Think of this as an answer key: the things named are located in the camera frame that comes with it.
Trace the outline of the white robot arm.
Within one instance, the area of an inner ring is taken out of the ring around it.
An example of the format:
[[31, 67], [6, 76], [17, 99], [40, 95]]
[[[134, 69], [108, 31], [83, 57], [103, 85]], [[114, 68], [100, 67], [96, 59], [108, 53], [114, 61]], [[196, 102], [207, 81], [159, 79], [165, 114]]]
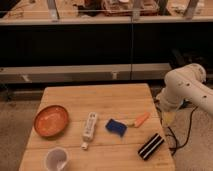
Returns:
[[156, 96], [164, 127], [175, 120], [175, 112], [188, 100], [213, 118], [213, 89], [206, 81], [206, 70], [197, 63], [169, 71], [164, 77], [165, 87]]

